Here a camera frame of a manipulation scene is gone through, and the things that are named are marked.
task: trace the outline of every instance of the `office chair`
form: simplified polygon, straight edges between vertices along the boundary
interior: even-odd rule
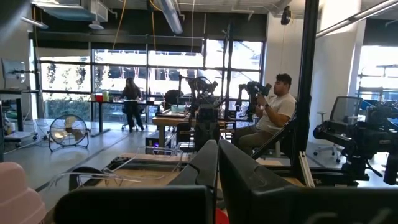
[[[333,121],[340,124],[354,124],[357,122],[359,109],[361,108],[362,98],[353,97],[353,96],[338,96],[336,97],[335,104],[333,105],[333,109],[330,113],[329,121]],[[322,123],[324,123],[323,116],[326,112],[318,112],[321,116]],[[333,142],[334,137],[333,134],[344,135],[343,131],[329,129],[329,133],[331,135],[330,138],[326,137],[325,139]],[[313,153],[314,156],[318,155],[321,151],[331,151],[332,156],[336,156],[336,162],[340,162],[338,157],[338,148],[337,144],[333,142],[332,146],[320,146],[315,152]]]

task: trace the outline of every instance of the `black pants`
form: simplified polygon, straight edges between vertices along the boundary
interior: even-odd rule
[[[137,124],[140,128],[144,128],[141,121],[141,115],[139,114],[139,108],[137,105],[125,105],[126,107],[126,115],[127,115],[127,123],[129,124],[130,129],[134,127],[134,120],[136,118]]]

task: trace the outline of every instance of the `man's hand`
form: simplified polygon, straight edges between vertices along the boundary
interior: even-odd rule
[[[257,95],[257,104],[261,106],[265,106],[267,104],[266,98],[260,93]]]
[[[257,115],[258,118],[262,117],[262,109],[258,105],[256,106],[256,115]]]

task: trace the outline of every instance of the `concrete floor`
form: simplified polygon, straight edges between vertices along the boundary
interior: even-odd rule
[[[46,133],[48,126],[45,121],[38,121],[40,129],[36,129],[41,136]],[[98,124],[87,124],[89,128],[96,131]],[[121,131],[121,124],[105,124],[105,128],[112,130],[101,136],[91,138],[88,150],[77,147],[70,147],[58,152],[50,153],[47,142],[39,143],[34,147],[19,149],[4,155],[5,161],[12,161],[20,164],[27,176],[28,185],[36,190],[40,190],[40,194],[48,209],[52,208],[57,200],[68,192],[68,178],[58,181],[57,186],[46,185],[49,180],[62,172],[70,172],[72,167],[89,166],[96,169],[102,169],[108,165],[112,159],[124,152],[136,152],[139,147],[145,145],[145,137],[156,130],[155,126],[148,126],[143,132]],[[35,126],[32,122],[26,121],[26,130],[34,130]],[[337,164],[331,152],[321,152],[317,156],[313,155],[314,150],[319,145],[308,144],[307,155],[310,167],[341,167],[344,163],[344,157]],[[371,164],[379,172],[383,171],[382,164],[386,163],[386,155],[378,154],[371,161]],[[278,159],[283,165],[289,165],[289,159]],[[371,180],[369,182],[361,182],[360,187],[390,187],[382,181],[382,178],[367,171]]]

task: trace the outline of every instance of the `air vent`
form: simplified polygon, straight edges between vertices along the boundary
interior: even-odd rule
[[[33,0],[32,4],[59,19],[70,21],[95,21],[97,0]],[[98,21],[108,21],[106,6],[98,1]]]

